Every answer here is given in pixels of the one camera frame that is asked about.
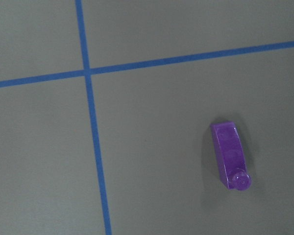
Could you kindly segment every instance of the purple round knob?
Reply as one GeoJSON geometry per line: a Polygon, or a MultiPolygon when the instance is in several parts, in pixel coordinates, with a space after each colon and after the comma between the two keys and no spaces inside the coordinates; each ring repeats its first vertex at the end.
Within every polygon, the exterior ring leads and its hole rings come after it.
{"type": "Polygon", "coordinates": [[[237,168],[229,177],[229,183],[233,188],[243,191],[251,185],[251,178],[244,170],[237,168]]]}

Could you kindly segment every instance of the blue grid line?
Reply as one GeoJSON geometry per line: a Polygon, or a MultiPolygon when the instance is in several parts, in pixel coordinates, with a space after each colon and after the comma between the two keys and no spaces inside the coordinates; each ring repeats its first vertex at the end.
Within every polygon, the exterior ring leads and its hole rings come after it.
{"type": "MultiPolygon", "coordinates": [[[[257,53],[257,52],[271,51],[271,50],[278,50],[278,49],[288,49],[293,47],[294,47],[294,41],[290,41],[290,42],[267,44],[267,45],[260,45],[260,46],[254,46],[254,47],[242,47],[242,48],[235,48],[235,49],[229,49],[229,50],[199,53],[199,54],[193,54],[193,55],[183,55],[183,56],[127,63],[127,64],[120,64],[120,65],[111,65],[111,66],[93,68],[93,69],[90,69],[90,71],[88,72],[90,72],[90,74],[110,73],[110,72],[117,72],[117,71],[134,70],[134,69],[148,68],[148,67],[154,67],[154,66],[184,63],[184,62],[190,62],[190,61],[196,61],[196,60],[213,59],[213,58],[233,56],[233,55],[250,54],[250,53],[257,53]]],[[[87,57],[85,58],[86,60],[83,60],[84,67],[85,66],[89,67],[88,52],[86,51],[82,53],[87,55],[87,57]]],[[[0,81],[0,88],[29,84],[29,83],[36,83],[36,82],[45,82],[45,81],[52,81],[52,80],[58,80],[58,79],[79,77],[84,75],[85,74],[83,70],[76,70],[76,71],[33,76],[33,77],[18,78],[18,79],[0,81]]]]}
{"type": "Polygon", "coordinates": [[[99,190],[100,190],[103,222],[104,222],[106,235],[111,235],[112,231],[111,231],[111,224],[110,224],[109,207],[108,207],[107,192],[106,192],[106,186],[105,186],[105,180],[104,180],[102,158],[101,158],[94,91],[93,91],[93,85],[92,85],[92,79],[91,79],[91,73],[90,73],[86,32],[85,32],[85,24],[84,24],[84,17],[83,17],[83,7],[82,7],[81,0],[75,0],[75,5],[76,5],[80,46],[81,46],[83,66],[84,66],[84,72],[85,72],[85,85],[86,85],[86,92],[87,92],[90,123],[91,123],[92,135],[93,135],[93,145],[94,145],[94,151],[95,151],[94,154],[95,154],[96,167],[97,167],[97,177],[98,177],[98,184],[99,184],[99,190]]]}

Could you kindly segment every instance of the purple block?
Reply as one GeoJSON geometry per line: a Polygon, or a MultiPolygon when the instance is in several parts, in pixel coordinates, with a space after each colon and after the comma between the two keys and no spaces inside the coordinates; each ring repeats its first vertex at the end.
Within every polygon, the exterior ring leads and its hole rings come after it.
{"type": "Polygon", "coordinates": [[[220,180],[228,188],[246,190],[251,184],[234,122],[211,124],[220,180]]]}

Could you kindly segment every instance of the vertical blue line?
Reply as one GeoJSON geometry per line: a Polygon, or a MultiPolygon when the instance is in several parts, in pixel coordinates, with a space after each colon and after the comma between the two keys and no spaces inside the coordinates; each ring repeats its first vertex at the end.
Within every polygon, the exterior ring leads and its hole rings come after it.
{"type": "Polygon", "coordinates": [[[84,66],[88,109],[89,109],[89,116],[90,116],[92,135],[93,135],[93,144],[94,144],[94,150],[95,150],[95,160],[96,160],[96,166],[97,166],[97,176],[98,176],[98,183],[99,183],[99,190],[100,190],[100,197],[101,197],[103,221],[104,221],[106,235],[112,235],[106,186],[104,181],[104,173],[103,173],[103,166],[102,166],[102,159],[101,159],[101,150],[100,150],[98,125],[97,125],[97,117],[96,117],[96,109],[95,109],[95,99],[94,99],[93,85],[92,85],[92,79],[91,79],[91,70],[89,66],[89,57],[88,57],[88,50],[87,50],[87,40],[86,40],[82,2],[81,0],[75,0],[75,4],[76,4],[77,22],[78,22],[78,29],[79,29],[80,46],[81,46],[83,66],[84,66]]]}

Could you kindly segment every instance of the gray tabletop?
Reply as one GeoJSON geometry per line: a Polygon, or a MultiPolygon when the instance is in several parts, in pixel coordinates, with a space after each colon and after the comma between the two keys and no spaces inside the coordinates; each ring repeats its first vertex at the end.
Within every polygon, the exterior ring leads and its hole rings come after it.
{"type": "Polygon", "coordinates": [[[27,234],[294,235],[294,0],[0,1],[0,235],[27,234]]]}

